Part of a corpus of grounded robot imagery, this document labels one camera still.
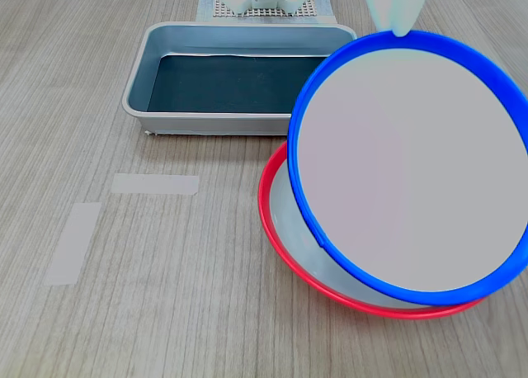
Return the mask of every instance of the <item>tape strip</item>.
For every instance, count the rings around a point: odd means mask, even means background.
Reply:
[[[198,192],[198,176],[163,174],[114,175],[111,192],[115,194],[194,195]]]
[[[101,203],[73,205],[46,272],[45,286],[77,283],[100,210]]]

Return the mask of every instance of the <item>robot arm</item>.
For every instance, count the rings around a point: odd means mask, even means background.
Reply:
[[[366,0],[378,31],[406,35],[416,22],[426,0]]]

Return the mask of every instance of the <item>white plate surface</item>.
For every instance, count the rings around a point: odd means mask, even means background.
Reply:
[[[528,220],[528,157],[495,95],[417,50],[342,66],[299,133],[310,209],[340,252],[381,281],[448,291],[484,278]]]

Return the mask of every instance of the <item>metal tray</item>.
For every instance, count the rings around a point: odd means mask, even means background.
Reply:
[[[315,58],[322,60],[355,38],[353,30],[336,24],[158,23],[145,33],[122,104],[156,135],[286,135],[290,112],[285,107],[293,107],[293,94],[311,72],[306,66],[316,66]],[[215,73],[216,81],[200,81]],[[274,108],[268,112],[270,97],[289,100],[270,102]],[[238,102],[244,103],[240,109]],[[251,103],[256,109],[247,111],[255,112],[240,112]]]

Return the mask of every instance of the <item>round dish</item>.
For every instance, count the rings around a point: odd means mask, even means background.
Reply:
[[[318,246],[300,212],[295,211],[297,206],[290,184],[287,182],[288,172],[285,161],[286,143],[271,156],[262,172],[258,191],[260,216],[273,248],[286,264],[313,288],[350,308],[392,319],[442,318],[457,314],[480,302],[476,300],[446,307],[413,305],[370,289],[348,275],[348,272],[339,267]],[[283,224],[279,230],[285,234],[284,242],[277,233],[276,223],[279,222]]]
[[[318,244],[386,295],[481,299],[528,264],[528,102],[494,63],[421,31],[368,35],[322,62],[288,134]]]

